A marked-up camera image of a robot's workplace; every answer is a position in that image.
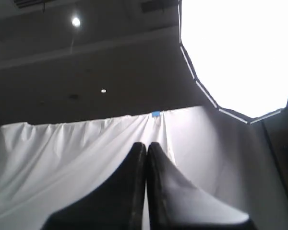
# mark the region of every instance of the bright light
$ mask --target bright light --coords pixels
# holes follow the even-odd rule
[[[181,41],[220,106],[252,118],[286,107],[288,0],[183,0]]]
[[[80,19],[77,18],[77,17],[73,17],[73,19],[72,19],[72,24],[73,24],[73,26],[75,26],[75,27],[79,27],[79,26],[81,25]]]

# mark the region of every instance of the octagonal softbox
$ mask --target octagonal softbox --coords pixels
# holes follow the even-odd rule
[[[288,0],[180,0],[180,45],[198,87],[246,124],[288,101]]]

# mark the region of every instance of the ceiling light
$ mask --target ceiling light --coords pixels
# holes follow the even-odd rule
[[[250,123],[285,108],[288,0],[180,2],[181,50],[210,101]]]
[[[75,26],[75,27],[79,27],[79,26],[81,25],[80,19],[77,18],[77,17],[73,17],[73,19],[72,19],[72,24],[73,24],[73,26]]]

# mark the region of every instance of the ceiling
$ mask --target ceiling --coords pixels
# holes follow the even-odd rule
[[[0,6],[0,125],[209,104],[181,54],[177,8],[144,14],[143,0],[70,2],[46,4],[45,13]]]

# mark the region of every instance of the white backdrop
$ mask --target white backdrop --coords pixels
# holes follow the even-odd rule
[[[0,230],[40,229],[51,213],[105,181],[136,141],[160,142],[196,186],[248,212],[259,230],[288,230],[288,203],[261,130],[202,107],[2,126]]]

